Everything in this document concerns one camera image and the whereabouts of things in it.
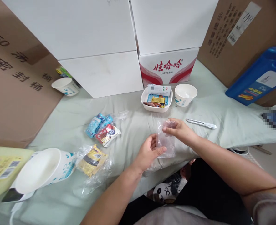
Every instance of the white bowl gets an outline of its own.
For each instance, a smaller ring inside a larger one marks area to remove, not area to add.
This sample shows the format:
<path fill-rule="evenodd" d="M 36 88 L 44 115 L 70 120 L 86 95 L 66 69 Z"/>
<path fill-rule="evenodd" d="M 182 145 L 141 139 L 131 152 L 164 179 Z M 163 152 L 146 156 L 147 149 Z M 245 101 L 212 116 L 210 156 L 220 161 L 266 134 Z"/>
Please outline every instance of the white bowl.
<path fill-rule="evenodd" d="M 147 102 L 147 99 L 148 99 L 148 88 L 145 88 L 142 95 L 141 95 L 141 104 L 148 111 L 152 111 L 152 112 L 156 112 L 156 113 L 159 113 L 159 112 L 164 113 L 164 112 L 168 111 L 169 106 L 172 103 L 172 97 L 173 97 L 173 93 L 172 93 L 172 90 L 170 90 L 170 96 L 168 97 L 168 105 L 165 106 L 164 108 L 154 107 L 154 106 L 147 106 L 147 105 L 143 104 L 144 102 Z"/>

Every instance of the blue plastic bottle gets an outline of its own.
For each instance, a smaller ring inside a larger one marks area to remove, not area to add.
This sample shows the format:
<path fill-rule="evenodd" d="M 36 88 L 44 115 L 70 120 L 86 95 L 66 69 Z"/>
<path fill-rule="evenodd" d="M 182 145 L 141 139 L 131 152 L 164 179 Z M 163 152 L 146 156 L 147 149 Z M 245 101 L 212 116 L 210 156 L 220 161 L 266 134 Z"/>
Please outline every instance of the blue plastic bottle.
<path fill-rule="evenodd" d="M 267 49 L 226 91 L 226 95 L 249 105 L 276 89 L 276 47 Z"/>

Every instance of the paper cup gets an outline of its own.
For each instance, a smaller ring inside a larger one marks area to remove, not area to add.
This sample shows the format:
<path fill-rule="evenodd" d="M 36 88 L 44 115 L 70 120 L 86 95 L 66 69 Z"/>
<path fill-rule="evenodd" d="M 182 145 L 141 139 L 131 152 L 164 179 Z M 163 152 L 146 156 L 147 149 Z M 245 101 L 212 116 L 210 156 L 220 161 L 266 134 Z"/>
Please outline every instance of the paper cup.
<path fill-rule="evenodd" d="M 79 92 L 79 87 L 71 78 L 60 78 L 53 82 L 51 86 L 67 96 L 74 96 Z"/>
<path fill-rule="evenodd" d="M 27 194 L 68 178 L 75 170 L 73 153 L 48 148 L 29 160 L 16 178 L 16 190 Z"/>
<path fill-rule="evenodd" d="M 187 106 L 196 97 L 197 89 L 190 84 L 179 84 L 175 88 L 175 103 L 178 106 Z"/>

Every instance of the barcode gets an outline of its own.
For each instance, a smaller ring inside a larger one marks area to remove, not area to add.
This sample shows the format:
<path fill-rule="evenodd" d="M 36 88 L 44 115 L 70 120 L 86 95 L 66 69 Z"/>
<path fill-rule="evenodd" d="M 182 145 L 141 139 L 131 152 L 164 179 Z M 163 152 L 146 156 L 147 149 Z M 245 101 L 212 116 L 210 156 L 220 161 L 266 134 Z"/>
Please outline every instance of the barcode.
<path fill-rule="evenodd" d="M 19 163 L 20 161 L 13 161 L 9 167 L 16 167 Z"/>
<path fill-rule="evenodd" d="M 235 37 L 233 37 L 232 35 L 230 35 L 230 37 L 229 37 L 234 43 L 236 42 L 236 39 L 235 39 Z"/>
<path fill-rule="evenodd" d="M 7 178 L 15 168 L 8 168 L 1 176 L 0 179 Z"/>

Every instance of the blue snack bag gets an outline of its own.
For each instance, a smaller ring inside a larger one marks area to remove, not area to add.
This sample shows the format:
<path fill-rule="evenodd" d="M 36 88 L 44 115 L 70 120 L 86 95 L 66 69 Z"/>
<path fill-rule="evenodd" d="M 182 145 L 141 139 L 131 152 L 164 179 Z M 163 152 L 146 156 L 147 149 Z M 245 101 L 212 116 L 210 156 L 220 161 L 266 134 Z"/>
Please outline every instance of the blue snack bag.
<path fill-rule="evenodd" d="M 151 99 L 153 98 L 153 97 L 156 97 L 156 98 L 165 98 L 165 103 L 164 103 L 164 105 L 168 105 L 168 96 L 163 96 L 163 95 L 154 95 L 154 94 L 149 94 L 148 95 L 148 99 L 147 99 L 147 102 L 151 102 Z"/>
<path fill-rule="evenodd" d="M 98 133 L 102 129 L 104 129 L 108 124 L 113 122 L 113 118 L 109 115 L 106 116 L 106 118 L 103 120 L 103 122 L 100 124 L 99 128 L 96 130 L 95 133 Z"/>
<path fill-rule="evenodd" d="M 98 130 L 100 124 L 105 120 L 106 118 L 99 113 L 97 116 L 95 116 L 91 122 L 89 123 L 89 126 L 86 129 L 86 134 L 93 138 L 96 134 L 96 131 Z"/>

